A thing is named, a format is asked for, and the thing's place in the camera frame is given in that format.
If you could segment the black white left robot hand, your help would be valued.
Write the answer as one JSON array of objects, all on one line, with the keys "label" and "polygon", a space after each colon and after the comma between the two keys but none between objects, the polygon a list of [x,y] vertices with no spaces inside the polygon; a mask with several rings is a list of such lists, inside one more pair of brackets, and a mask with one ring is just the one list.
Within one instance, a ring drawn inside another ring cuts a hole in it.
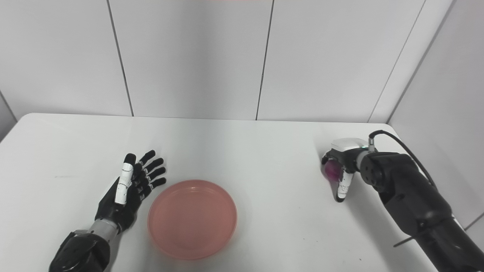
[{"label": "black white left robot hand", "polygon": [[150,193],[166,184],[164,159],[156,157],[155,150],[139,160],[133,153],[126,154],[121,174],[100,200],[95,220],[112,222],[121,233],[135,221],[135,216]]}]

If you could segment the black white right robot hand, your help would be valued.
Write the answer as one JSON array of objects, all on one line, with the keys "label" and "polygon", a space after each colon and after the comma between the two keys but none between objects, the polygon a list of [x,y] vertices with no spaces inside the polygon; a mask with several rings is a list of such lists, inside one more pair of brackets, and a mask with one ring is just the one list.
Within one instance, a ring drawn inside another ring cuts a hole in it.
[{"label": "black white right robot hand", "polygon": [[321,164],[330,181],[337,181],[335,199],[346,199],[353,176],[359,172],[363,156],[368,154],[368,141],[361,138],[339,138],[331,143],[331,148],[322,156]]}]

